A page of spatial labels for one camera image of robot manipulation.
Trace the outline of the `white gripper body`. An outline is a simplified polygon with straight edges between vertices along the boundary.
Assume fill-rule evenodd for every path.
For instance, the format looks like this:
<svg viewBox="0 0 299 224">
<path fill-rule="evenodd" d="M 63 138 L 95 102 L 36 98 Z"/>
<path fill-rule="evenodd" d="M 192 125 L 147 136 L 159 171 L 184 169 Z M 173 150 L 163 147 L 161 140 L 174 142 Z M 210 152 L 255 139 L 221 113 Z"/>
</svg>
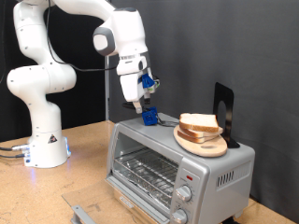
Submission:
<svg viewBox="0 0 299 224">
<path fill-rule="evenodd" d="M 153 87 L 151 70 L 133 71 L 120 75 L 122 93 L 127 102 L 139 101 Z"/>
</svg>

